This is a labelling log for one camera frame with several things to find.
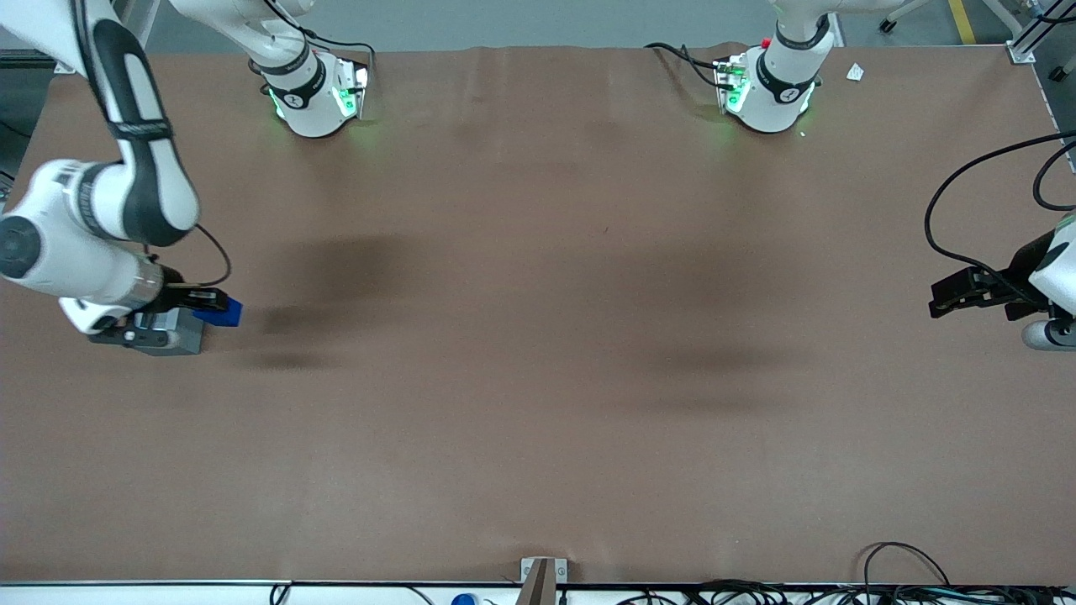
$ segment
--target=floor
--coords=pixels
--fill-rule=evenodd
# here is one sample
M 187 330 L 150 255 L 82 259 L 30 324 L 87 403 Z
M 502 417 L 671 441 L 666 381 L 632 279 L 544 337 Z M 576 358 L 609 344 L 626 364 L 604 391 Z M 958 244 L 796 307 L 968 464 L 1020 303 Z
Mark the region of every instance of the floor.
M 999 43 L 1008 30 L 977 0 L 963 0 L 978 43 Z M 670 13 L 670 6 L 678 12 Z M 666 41 L 710 46 L 737 40 L 754 42 L 771 36 L 774 15 L 762 0 L 325 0 L 302 23 L 322 36 L 362 39 L 378 50 L 447 51 L 471 46 L 577 45 L 641 46 Z M 961 36 L 948 2 L 935 1 L 901 19 L 889 34 L 878 31 L 880 16 L 844 15 L 849 46 L 960 44 Z M 341 27 L 341 23 L 354 27 Z M 0 31 L 0 47 L 18 45 Z M 182 17 L 167 1 L 150 36 L 151 53 L 232 53 L 236 46 L 215 31 Z M 1059 27 L 1036 52 L 1043 87 L 1059 126 L 1076 128 L 1076 78 L 1052 82 L 1051 69 L 1076 52 L 1076 27 Z M 40 70 L 0 70 L 0 121 L 31 132 L 52 74 Z M 0 125 L 0 170 L 16 174 L 27 140 Z M 0 189 L 3 175 L 0 174 Z

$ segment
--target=table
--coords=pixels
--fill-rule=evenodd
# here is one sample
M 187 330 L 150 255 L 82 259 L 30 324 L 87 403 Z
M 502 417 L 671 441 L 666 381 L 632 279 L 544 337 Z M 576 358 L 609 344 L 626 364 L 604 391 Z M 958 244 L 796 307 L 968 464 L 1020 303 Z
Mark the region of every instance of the table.
M 369 121 L 302 140 L 244 61 L 154 57 L 240 328 L 154 358 L 2 287 L 4 579 L 556 554 L 574 580 L 836 581 L 901 539 L 959 582 L 1072 580 L 1073 357 L 926 308 L 961 268 L 923 240 L 934 188 L 1053 131 L 1003 48 L 836 50 L 776 136 L 651 51 L 475 48 L 379 56 Z M 1058 219 L 1030 196 L 1050 151 L 959 181 L 938 239 L 1006 265 Z M 117 157 L 73 78 L 26 165 L 52 157 Z M 218 271 L 198 234 L 159 252 Z

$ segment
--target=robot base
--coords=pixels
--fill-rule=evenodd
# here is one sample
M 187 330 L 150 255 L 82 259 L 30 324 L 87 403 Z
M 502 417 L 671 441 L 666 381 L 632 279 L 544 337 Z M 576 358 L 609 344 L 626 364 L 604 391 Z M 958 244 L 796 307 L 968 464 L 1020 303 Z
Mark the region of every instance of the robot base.
M 760 132 L 780 132 L 795 124 L 799 114 L 807 111 L 815 84 L 792 102 L 781 103 L 759 81 L 758 62 L 763 48 L 754 46 L 727 61 L 713 64 L 717 82 L 733 86 L 732 90 L 718 89 L 718 105 L 731 113 L 745 126 Z
M 317 139 L 340 129 L 349 119 L 362 118 L 363 102 L 369 84 L 369 68 L 356 66 L 328 52 L 312 53 L 328 74 L 309 99 L 288 93 L 269 90 L 277 116 L 287 123 L 293 132 Z M 267 76 L 274 84 L 275 76 Z

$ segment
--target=black cable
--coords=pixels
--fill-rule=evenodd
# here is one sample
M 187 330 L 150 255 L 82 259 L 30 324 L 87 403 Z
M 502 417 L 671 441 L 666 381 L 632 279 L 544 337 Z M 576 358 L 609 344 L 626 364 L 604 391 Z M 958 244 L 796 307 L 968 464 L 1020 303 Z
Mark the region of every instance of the black cable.
M 370 52 L 370 68 L 371 69 L 373 68 L 374 56 L 378 54 L 378 52 L 373 50 L 373 46 L 370 46 L 366 42 L 340 42 L 337 40 L 331 40 L 329 38 L 318 36 L 317 32 L 315 32 L 312 29 L 302 27 L 301 25 L 299 25 L 298 22 L 293 19 L 291 15 L 280 10 L 277 6 L 274 0 L 263 0 L 263 1 L 266 3 L 266 6 L 269 6 L 269 10 L 271 10 L 278 17 L 281 18 L 281 20 L 287 24 L 291 28 L 301 33 L 305 38 L 308 38 L 310 41 L 324 42 L 326 44 L 332 44 L 336 46 L 360 46 L 363 48 L 366 48 L 367 51 Z
M 934 229 L 931 226 L 931 219 L 934 216 L 934 208 L 937 206 L 938 200 L 942 199 L 942 194 L 944 194 L 945 191 L 949 188 L 949 185 L 951 185 L 952 182 L 955 181 L 964 172 L 967 172 L 968 170 L 978 166 L 979 164 L 982 164 L 988 159 L 993 159 L 1000 155 L 1005 155 L 1007 153 L 1022 150 L 1024 147 L 1038 145 L 1049 141 L 1057 141 L 1058 139 L 1066 139 L 1070 137 L 1076 137 L 1076 130 L 1066 130 L 1064 132 L 1058 132 L 1057 135 L 1048 135 L 1045 137 L 1028 139 L 1027 141 L 1014 143 L 1011 145 L 1004 146 L 1000 150 L 994 150 L 988 154 L 980 155 L 979 157 L 958 168 L 952 174 L 949 174 L 949 177 L 945 180 L 945 182 L 943 182 L 942 185 L 937 188 L 937 191 L 934 192 L 934 197 L 932 197 L 931 202 L 926 205 L 926 213 L 923 216 L 923 233 L 926 235 L 926 243 L 929 243 L 931 248 L 934 249 L 934 252 L 937 252 L 943 256 L 952 258 L 953 261 L 960 261 L 961 263 L 966 263 L 968 265 L 973 265 L 975 267 L 978 267 L 979 269 L 982 269 L 988 275 L 990 275 L 990 277 L 997 280 L 999 283 L 1004 284 L 1006 287 L 1017 293 L 1024 300 L 1029 301 L 1034 300 L 1035 297 L 1024 292 L 1023 289 L 1017 287 L 1013 282 L 1005 279 L 1005 277 L 1002 276 L 997 270 L 995 270 L 990 265 L 987 265 L 982 261 L 979 261 L 977 258 L 972 258 L 971 256 L 965 256 L 963 254 L 958 254 L 955 252 L 942 248 L 934 239 Z
M 216 247 L 217 252 L 221 253 L 221 258 L 224 259 L 224 275 L 213 281 L 199 283 L 198 287 L 210 287 L 218 283 L 223 283 L 225 280 L 231 277 L 231 257 L 228 256 L 228 251 L 225 250 L 223 245 L 221 245 L 221 242 L 217 241 L 215 237 L 213 237 L 213 234 L 209 233 L 209 229 L 201 226 L 201 223 L 196 224 L 195 227 L 197 227 L 199 231 L 201 231 L 211 242 L 213 242 L 213 245 Z
M 407 587 L 407 589 L 410 590 L 411 592 L 417 594 L 419 596 L 421 596 L 422 600 L 426 602 L 426 605 L 435 605 L 434 600 L 430 599 L 430 597 L 428 597 L 428 596 L 426 596 L 425 592 L 423 592 L 423 591 L 414 588 L 413 586 L 409 586 L 409 587 Z
M 666 44 L 664 42 L 651 42 L 650 44 L 647 44 L 646 46 L 643 46 L 643 48 L 660 48 L 662 51 L 668 51 L 669 53 L 672 53 L 674 55 L 680 57 L 681 60 L 691 61 L 691 62 L 697 65 L 698 67 L 708 67 L 708 68 L 711 68 L 711 69 L 713 68 L 713 64 L 708 64 L 708 62 L 706 62 L 704 60 L 696 59 L 696 58 L 692 57 L 691 55 L 684 55 L 684 54 L 682 54 L 680 52 L 680 48 L 677 48 L 677 47 L 672 46 L 671 44 Z
M 169 287 L 212 287 L 214 285 L 223 283 L 225 280 L 231 277 L 231 257 L 228 256 L 228 251 L 225 250 L 223 245 L 221 245 L 221 242 L 217 241 L 215 237 L 213 237 L 213 234 L 209 233 L 209 229 L 201 226 L 201 223 L 196 224 L 195 228 L 197 228 L 207 238 L 209 238 L 209 241 L 211 241 L 213 245 L 216 247 L 217 252 L 221 253 L 221 257 L 224 258 L 224 275 L 213 281 L 197 282 L 197 283 L 172 283 L 169 284 Z
M 716 82 L 716 81 L 710 80 L 709 78 L 707 78 L 706 74 L 703 73 L 703 70 L 699 69 L 699 67 L 705 67 L 705 68 L 713 69 L 713 64 L 708 64 L 706 61 L 696 59 L 695 57 L 691 56 L 691 53 L 688 52 L 688 45 L 686 44 L 682 44 L 680 46 L 679 51 L 677 51 L 676 48 L 674 48 L 672 46 L 670 46 L 670 45 L 668 45 L 668 44 L 666 44 L 664 42 L 652 42 L 650 44 L 647 44 L 645 46 L 645 48 L 654 48 L 656 51 L 668 51 L 674 56 L 676 56 L 678 59 L 680 59 L 682 61 L 686 61 L 688 65 L 691 66 L 691 69 L 695 70 L 695 74 L 698 75 L 703 80 L 703 82 L 706 82 L 707 84 L 709 84 L 710 86 L 713 86 L 714 88 L 720 88 L 721 90 L 734 90 L 735 89 L 735 86 L 733 86 L 731 84 L 722 84 L 721 82 Z
M 676 601 L 672 601 L 668 596 L 662 596 L 661 594 L 653 594 L 653 593 L 650 593 L 650 592 L 645 592 L 640 596 L 633 596 L 631 599 L 625 599 L 625 600 L 621 601 L 620 603 L 618 603 L 617 605 L 632 605 L 636 601 L 639 601 L 639 600 L 642 600 L 642 599 L 646 599 L 648 603 L 651 602 L 651 601 L 659 601 L 661 603 L 665 603 L 665 605 L 680 605 L 679 603 L 677 603 Z
M 1037 17 L 1035 17 L 1035 19 L 1040 20 L 1047 25 L 1065 25 L 1067 23 L 1076 23 L 1076 15 L 1071 17 L 1062 17 L 1060 19 L 1048 17 L 1046 15 L 1038 15 Z
M 882 541 L 878 543 L 878 545 L 874 547 L 874 550 L 872 550 L 870 553 L 867 554 L 867 558 L 863 561 L 863 592 L 866 593 L 867 605 L 870 605 L 870 561 L 875 558 L 876 554 L 878 554 L 879 552 L 889 547 L 903 548 L 904 550 L 909 550 L 911 552 L 919 554 L 923 559 L 930 561 L 931 565 L 933 565 L 934 568 L 937 569 L 937 573 L 940 576 L 942 581 L 945 582 L 945 586 L 952 586 L 952 582 L 949 581 L 949 576 L 946 575 L 945 569 L 943 569 L 942 565 L 938 565 L 937 561 L 932 559 L 930 554 L 926 554 L 919 548 L 916 548 L 907 543 Z
M 292 585 L 289 583 L 273 585 L 272 590 L 269 591 L 269 605 L 283 605 L 289 592 L 292 592 Z
M 6 122 L 4 122 L 2 119 L 0 119 L 0 126 L 3 126 L 4 128 L 6 128 L 6 129 L 11 130 L 12 132 L 18 135 L 19 137 L 23 137 L 24 139 L 29 139 L 30 138 L 30 136 L 27 135 L 26 132 L 23 132 L 18 128 L 15 128 L 11 124 L 8 124 Z
M 1050 171 L 1050 168 L 1053 167 L 1054 163 L 1064 157 L 1070 151 L 1074 149 L 1076 149 L 1076 141 L 1073 141 L 1067 145 L 1064 145 L 1063 147 L 1058 150 L 1053 155 L 1050 156 L 1049 159 L 1046 160 L 1046 164 L 1044 164 L 1043 167 L 1038 169 L 1038 174 L 1035 174 L 1035 182 L 1031 186 L 1031 195 L 1034 196 L 1035 203 L 1042 206 L 1047 210 L 1054 210 L 1058 212 L 1068 212 L 1070 210 L 1076 210 L 1076 206 L 1056 206 L 1046 201 L 1045 199 L 1043 199 L 1043 192 L 1042 192 L 1043 179 L 1046 177 L 1046 173 Z

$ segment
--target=metal bracket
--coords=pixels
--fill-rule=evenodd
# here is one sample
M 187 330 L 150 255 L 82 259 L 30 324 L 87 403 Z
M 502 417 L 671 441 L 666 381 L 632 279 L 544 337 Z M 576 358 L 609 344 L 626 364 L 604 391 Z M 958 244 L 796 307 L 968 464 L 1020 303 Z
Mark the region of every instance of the metal bracket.
M 526 557 L 520 559 L 520 581 L 527 581 L 527 574 L 530 573 L 530 567 L 534 566 L 535 562 L 539 559 L 551 559 L 553 562 L 553 571 L 556 572 L 556 583 L 565 583 L 568 581 L 568 560 L 567 559 L 556 559 L 555 557 Z
M 1016 48 L 1013 47 L 1011 40 L 1005 42 L 1005 51 L 1008 52 L 1009 60 L 1013 61 L 1013 65 L 1034 65 L 1035 62 L 1035 53 L 1031 51 L 1023 54 L 1017 53 Z

